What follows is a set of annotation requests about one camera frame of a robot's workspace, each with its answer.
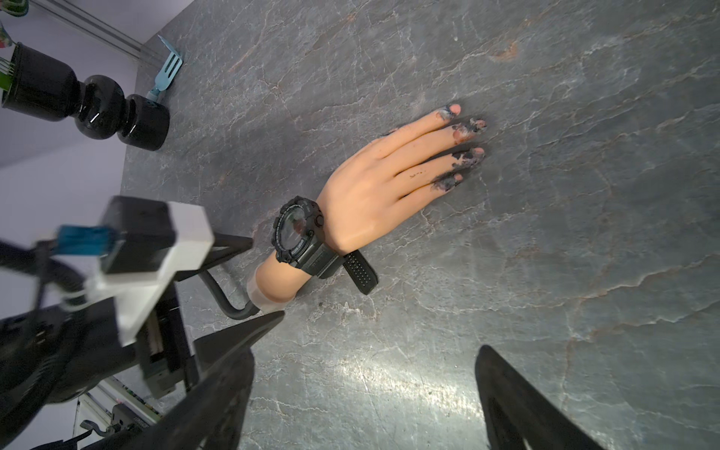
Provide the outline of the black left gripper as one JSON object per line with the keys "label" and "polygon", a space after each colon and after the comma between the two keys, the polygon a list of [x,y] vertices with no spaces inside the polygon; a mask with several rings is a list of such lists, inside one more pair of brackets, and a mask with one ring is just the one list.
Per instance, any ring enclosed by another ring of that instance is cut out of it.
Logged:
{"label": "black left gripper", "polygon": [[[217,232],[214,237],[215,242],[200,267],[177,272],[175,281],[200,275],[253,247],[250,237]],[[179,383],[189,392],[197,386],[199,372],[208,372],[236,347],[251,348],[284,317],[284,311],[275,311],[195,339],[195,362],[185,333],[176,284],[172,281],[136,337],[135,351],[142,378],[156,399],[174,392]]]}

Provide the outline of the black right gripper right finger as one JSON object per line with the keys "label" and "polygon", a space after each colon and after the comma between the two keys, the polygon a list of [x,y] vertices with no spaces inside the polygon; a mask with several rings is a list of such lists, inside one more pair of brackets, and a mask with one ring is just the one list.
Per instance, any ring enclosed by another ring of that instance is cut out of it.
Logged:
{"label": "black right gripper right finger", "polygon": [[475,378],[491,449],[599,449],[491,346],[479,349]]}

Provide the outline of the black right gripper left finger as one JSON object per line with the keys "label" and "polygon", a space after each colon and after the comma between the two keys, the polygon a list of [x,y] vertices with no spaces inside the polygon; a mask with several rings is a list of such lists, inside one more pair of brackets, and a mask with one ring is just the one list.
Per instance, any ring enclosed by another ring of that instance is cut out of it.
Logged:
{"label": "black right gripper left finger", "polygon": [[238,448],[254,369],[251,350],[235,348],[211,367],[205,380],[170,414],[133,437],[123,448]]}

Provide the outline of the black digital wrist watch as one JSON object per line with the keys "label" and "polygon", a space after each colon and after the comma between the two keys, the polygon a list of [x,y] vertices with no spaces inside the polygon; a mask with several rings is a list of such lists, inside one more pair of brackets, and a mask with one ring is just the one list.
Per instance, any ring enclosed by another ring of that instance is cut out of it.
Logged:
{"label": "black digital wrist watch", "polygon": [[341,268],[361,294],[368,296],[379,277],[360,250],[341,255],[326,243],[324,214],[316,202],[296,196],[280,210],[273,225],[272,245],[280,263],[311,277],[329,279]]}

